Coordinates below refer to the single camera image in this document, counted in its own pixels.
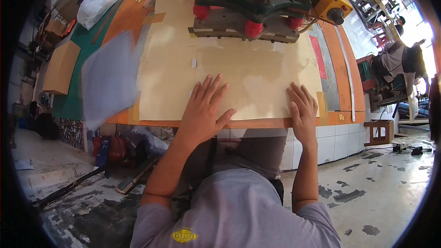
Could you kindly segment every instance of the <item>right hand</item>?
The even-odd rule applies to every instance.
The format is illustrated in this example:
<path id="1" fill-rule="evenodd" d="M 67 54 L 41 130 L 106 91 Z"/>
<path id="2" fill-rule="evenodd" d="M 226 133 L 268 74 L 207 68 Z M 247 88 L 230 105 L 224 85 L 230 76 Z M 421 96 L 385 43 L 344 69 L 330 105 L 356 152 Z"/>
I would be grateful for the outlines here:
<path id="1" fill-rule="evenodd" d="M 287 88 L 291 98 L 290 109 L 292 115 L 292 129 L 295 137 L 302 146 L 316 145 L 315 116 L 317 114 L 317 102 L 309 94 L 304 85 L 298 87 L 295 83 Z"/>

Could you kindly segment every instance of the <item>gray t-shirt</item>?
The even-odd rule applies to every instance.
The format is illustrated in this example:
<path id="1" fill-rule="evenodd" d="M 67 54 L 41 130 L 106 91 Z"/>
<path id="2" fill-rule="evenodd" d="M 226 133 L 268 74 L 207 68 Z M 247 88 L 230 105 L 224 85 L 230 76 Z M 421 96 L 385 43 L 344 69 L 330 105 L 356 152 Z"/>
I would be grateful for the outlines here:
<path id="1" fill-rule="evenodd" d="M 131 248 L 343 247 L 326 206 L 298 214 L 282 206 L 273 185 L 250 169 L 229 169 L 205 179 L 178 222 L 160 204 L 138 209 Z"/>

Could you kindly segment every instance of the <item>metal ruler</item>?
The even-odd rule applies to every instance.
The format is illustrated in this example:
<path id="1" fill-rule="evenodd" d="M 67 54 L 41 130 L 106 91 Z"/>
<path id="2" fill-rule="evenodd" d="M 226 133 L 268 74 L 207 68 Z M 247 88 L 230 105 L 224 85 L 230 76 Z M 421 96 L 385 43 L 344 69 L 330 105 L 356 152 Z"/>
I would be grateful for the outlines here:
<path id="1" fill-rule="evenodd" d="M 352 113 L 352 121 L 356 121 L 356 106 L 355 106 L 355 98 L 354 98 L 354 84 L 352 83 L 351 76 L 351 68 L 349 67 L 348 57 L 346 56 L 345 47 L 343 46 L 343 41 L 341 40 L 340 32 L 338 31 L 337 26 L 334 26 L 335 32 L 337 33 L 338 41 L 340 42 L 341 51 L 343 52 L 343 57 L 345 58 L 346 69 L 348 70 L 349 77 L 349 88 L 351 90 L 351 113 Z"/>

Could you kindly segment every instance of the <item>white plastic bag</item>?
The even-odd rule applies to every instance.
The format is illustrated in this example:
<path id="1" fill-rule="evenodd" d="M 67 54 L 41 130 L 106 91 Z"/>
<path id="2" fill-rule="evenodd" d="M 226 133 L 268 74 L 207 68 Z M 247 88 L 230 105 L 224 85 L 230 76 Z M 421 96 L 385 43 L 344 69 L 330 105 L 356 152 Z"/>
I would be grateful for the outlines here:
<path id="1" fill-rule="evenodd" d="M 77 21 L 90 30 L 117 0 L 83 0 L 78 9 Z"/>

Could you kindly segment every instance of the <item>left hand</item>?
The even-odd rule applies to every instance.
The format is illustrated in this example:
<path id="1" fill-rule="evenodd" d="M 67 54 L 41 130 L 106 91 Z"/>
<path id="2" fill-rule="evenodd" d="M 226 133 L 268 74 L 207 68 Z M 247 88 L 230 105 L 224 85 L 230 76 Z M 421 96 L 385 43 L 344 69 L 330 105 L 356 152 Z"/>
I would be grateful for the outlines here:
<path id="1" fill-rule="evenodd" d="M 218 108 L 229 86 L 225 84 L 217 91 L 221 74 L 213 83 L 211 80 L 212 76 L 208 75 L 202 85 L 196 83 L 175 137 L 192 149 L 216 135 L 236 113 L 230 109 L 218 119 Z"/>

